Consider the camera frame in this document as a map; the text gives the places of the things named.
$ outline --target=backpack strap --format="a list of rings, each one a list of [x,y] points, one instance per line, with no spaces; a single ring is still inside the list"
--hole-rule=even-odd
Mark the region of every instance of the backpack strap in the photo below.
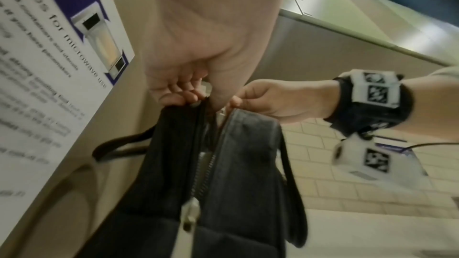
[[[288,211],[288,241],[295,247],[304,246],[307,239],[307,219],[303,200],[295,183],[290,160],[288,159],[287,146],[285,144],[284,135],[281,134],[279,145],[281,152],[282,167],[285,173],[285,195],[287,200]]]
[[[107,162],[107,161],[111,161],[116,158],[132,157],[132,156],[146,154],[148,150],[148,146],[140,146],[140,147],[129,148],[125,150],[117,150],[117,149],[120,148],[121,146],[130,144],[130,143],[136,143],[136,142],[150,139],[153,136],[154,129],[155,129],[155,126],[139,134],[115,138],[107,142],[104,142],[94,149],[94,151],[92,152],[92,157],[94,157],[94,159],[97,162]]]

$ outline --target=tiled wall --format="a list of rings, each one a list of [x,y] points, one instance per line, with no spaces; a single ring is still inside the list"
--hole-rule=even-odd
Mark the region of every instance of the tiled wall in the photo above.
[[[415,149],[429,178],[413,194],[378,188],[331,166],[342,135],[321,119],[282,125],[293,173],[307,209],[459,219],[459,146]],[[432,139],[380,130],[378,135],[413,144]]]

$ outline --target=backpack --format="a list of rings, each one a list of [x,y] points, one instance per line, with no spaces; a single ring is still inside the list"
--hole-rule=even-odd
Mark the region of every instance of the backpack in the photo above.
[[[151,138],[149,146],[119,150]],[[285,177],[276,167],[281,153]],[[146,154],[138,176],[77,258],[284,258],[307,222],[277,120],[235,109],[221,129],[208,100],[98,146],[98,162]]]

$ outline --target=sign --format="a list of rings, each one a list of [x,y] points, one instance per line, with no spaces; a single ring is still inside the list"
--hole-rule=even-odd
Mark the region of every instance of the sign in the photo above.
[[[0,0],[0,244],[133,57],[113,0]]]

